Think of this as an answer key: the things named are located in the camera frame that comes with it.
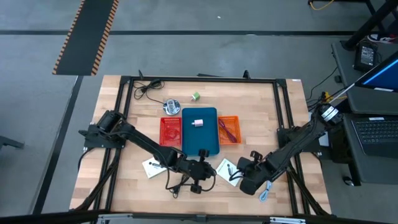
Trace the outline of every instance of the red plastic basket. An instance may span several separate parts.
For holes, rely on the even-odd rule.
[[[161,118],[159,144],[161,146],[181,146],[181,124],[181,118]]]

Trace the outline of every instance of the chair leg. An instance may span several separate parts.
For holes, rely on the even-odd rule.
[[[1,146],[12,146],[18,149],[22,149],[24,147],[24,143],[0,136],[0,147]]]

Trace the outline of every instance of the orange basket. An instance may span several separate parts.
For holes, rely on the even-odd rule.
[[[218,119],[222,120],[226,129],[236,138],[236,142],[229,140],[227,132],[218,124],[218,139],[221,145],[234,145],[242,144],[241,128],[239,127],[238,116],[219,116]]]
[[[181,146],[181,118],[161,118],[160,119],[160,139],[161,146]]]

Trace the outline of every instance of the gray floor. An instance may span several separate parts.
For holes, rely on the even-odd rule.
[[[364,4],[334,2],[315,12],[306,2],[122,0],[113,30],[355,30],[369,17]],[[79,3],[0,0],[0,29],[68,29]],[[150,75],[240,77],[248,69],[252,77],[301,78],[309,96],[311,87],[336,67],[330,44],[341,38],[111,36],[99,74],[83,79],[44,212],[68,210],[83,145],[77,130],[91,120],[104,74],[136,75],[141,69]],[[0,135],[25,142],[23,150],[4,147],[0,152],[0,216],[27,214],[32,208],[75,81],[51,75],[64,40],[0,35]],[[330,79],[314,95],[339,88]],[[335,215],[396,223],[397,186],[350,188],[341,181],[348,173],[345,166],[324,162],[323,171]]]

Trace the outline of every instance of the black mat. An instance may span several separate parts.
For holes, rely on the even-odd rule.
[[[119,0],[82,0],[54,75],[96,75]]]

